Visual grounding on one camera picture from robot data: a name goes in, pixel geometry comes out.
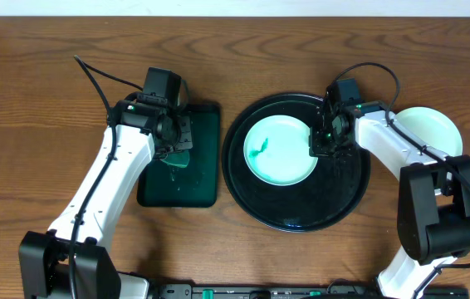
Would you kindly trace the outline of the green sponge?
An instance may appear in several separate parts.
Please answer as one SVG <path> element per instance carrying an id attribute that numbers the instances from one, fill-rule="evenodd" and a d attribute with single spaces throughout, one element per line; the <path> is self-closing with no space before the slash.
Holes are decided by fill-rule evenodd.
<path id="1" fill-rule="evenodd" d="M 177 168 L 186 168 L 190 161 L 190 153 L 187 150 L 183 150 L 180 152 L 173 152 L 167 154 L 167 156 L 161 159 L 162 162 L 169 166 L 174 166 Z"/>

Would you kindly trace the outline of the pale green plate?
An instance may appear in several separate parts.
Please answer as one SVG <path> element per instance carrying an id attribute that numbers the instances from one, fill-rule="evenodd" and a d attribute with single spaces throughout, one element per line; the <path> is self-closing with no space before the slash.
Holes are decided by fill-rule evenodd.
<path id="1" fill-rule="evenodd" d="M 289 115 L 259 120 L 246 133 L 243 157 L 261 181 L 290 186 L 309 177 L 318 159 L 309 155 L 309 127 Z"/>
<path id="2" fill-rule="evenodd" d="M 400 111 L 396 119 L 428 145 L 451 156 L 463 153 L 463 139 L 457 126 L 443 113 L 428 107 Z"/>

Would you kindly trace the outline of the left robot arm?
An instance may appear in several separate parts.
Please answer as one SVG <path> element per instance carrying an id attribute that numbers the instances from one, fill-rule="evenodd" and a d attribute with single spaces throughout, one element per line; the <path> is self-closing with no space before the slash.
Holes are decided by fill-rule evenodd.
<path id="1" fill-rule="evenodd" d="M 192 147 L 189 116 L 167 107 L 118 102 L 91 168 L 45 233 L 27 232 L 18 255 L 26 298 L 146 298 L 147 279 L 110 259 L 131 190 L 155 159 Z"/>

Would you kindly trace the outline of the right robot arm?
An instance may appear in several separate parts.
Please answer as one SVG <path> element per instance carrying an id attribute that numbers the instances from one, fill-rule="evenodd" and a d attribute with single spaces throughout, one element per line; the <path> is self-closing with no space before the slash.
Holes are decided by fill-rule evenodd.
<path id="1" fill-rule="evenodd" d="M 399 181 L 401 247 L 377 276 L 382 296 L 420 298 L 444 269 L 470 252 L 470 157 L 450 156 L 414 135 L 380 102 L 316 110 L 310 154 L 373 154 Z M 470 262 L 462 265 L 470 268 Z"/>

